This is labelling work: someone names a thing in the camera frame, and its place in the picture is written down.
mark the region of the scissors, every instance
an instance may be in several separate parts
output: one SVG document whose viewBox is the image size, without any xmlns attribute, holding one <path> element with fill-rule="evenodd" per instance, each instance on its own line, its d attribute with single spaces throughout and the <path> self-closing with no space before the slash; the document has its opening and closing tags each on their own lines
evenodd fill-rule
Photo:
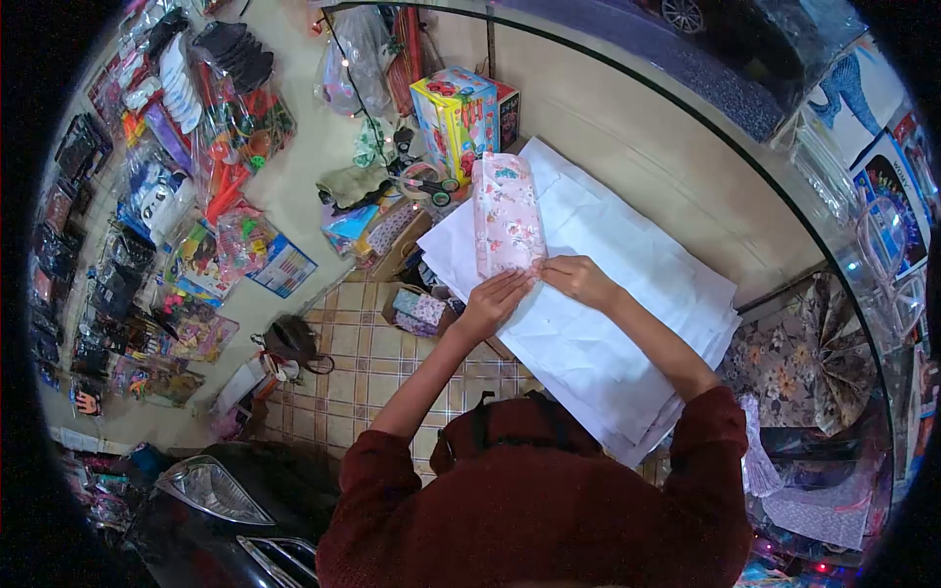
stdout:
<svg viewBox="0 0 941 588">
<path fill-rule="evenodd" d="M 447 206 L 450 204 L 451 193 L 456 192 L 457 188 L 460 187 L 460 183 L 454 178 L 445 178 L 440 182 L 431 182 L 429 180 L 412 180 L 410 178 L 398 178 L 396 176 L 389 177 L 405 185 L 418 188 L 426 194 L 430 194 L 431 201 L 435 206 Z"/>
</svg>

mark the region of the handbag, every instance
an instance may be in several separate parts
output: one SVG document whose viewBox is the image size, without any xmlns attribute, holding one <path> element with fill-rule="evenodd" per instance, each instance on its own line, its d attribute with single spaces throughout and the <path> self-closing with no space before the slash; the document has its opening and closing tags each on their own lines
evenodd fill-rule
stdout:
<svg viewBox="0 0 941 588">
<path fill-rule="evenodd" d="M 333 358 L 317 352 L 317 334 L 299 316 L 280 316 L 263 336 L 252 335 L 251 339 L 268 353 L 294 360 L 308 372 L 324 375 L 333 371 Z"/>
</svg>

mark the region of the stack of white paper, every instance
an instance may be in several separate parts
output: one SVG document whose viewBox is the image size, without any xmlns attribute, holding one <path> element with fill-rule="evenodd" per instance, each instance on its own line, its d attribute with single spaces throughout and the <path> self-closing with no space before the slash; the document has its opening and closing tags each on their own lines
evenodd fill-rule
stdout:
<svg viewBox="0 0 941 588">
<path fill-rule="evenodd" d="M 550 256 L 587 255 L 715 369 L 741 322 L 735 284 L 690 255 L 624 200 L 538 139 L 533 170 Z M 419 240 L 424 261 L 467 301 L 480 283 L 472 204 Z M 500 340 L 619 461 L 634 466 L 676 424 L 682 402 L 607 317 L 538 284 Z"/>
</svg>

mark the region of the tiled floor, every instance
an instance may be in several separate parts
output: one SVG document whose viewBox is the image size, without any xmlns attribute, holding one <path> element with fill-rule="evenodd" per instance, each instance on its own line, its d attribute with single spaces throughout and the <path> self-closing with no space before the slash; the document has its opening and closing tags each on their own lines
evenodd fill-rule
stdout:
<svg viewBox="0 0 941 588">
<path fill-rule="evenodd" d="M 353 272 L 305 317 L 320 333 L 321 349 L 333 356 L 329 375 L 305 373 L 303 383 L 288 384 L 268 401 L 263 436 L 313 443 L 340 459 L 379 409 L 428 356 L 435 341 L 388 326 L 380 316 L 388 283 L 365 281 Z M 542 389 L 517 361 L 505 361 L 482 343 L 461 364 L 432 405 L 412 441 L 415 471 L 427 484 L 434 479 L 428 458 L 437 430 L 472 408 L 485 390 L 500 399 Z"/>
</svg>

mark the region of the yellow toy box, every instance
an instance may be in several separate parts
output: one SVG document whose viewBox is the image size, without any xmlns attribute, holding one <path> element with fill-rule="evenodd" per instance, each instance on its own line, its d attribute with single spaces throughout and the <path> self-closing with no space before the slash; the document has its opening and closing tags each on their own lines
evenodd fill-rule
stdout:
<svg viewBox="0 0 941 588">
<path fill-rule="evenodd" d="M 497 87 L 455 67 L 415 82 L 411 93 L 430 162 L 461 185 L 470 183 L 474 160 L 497 150 Z"/>
</svg>

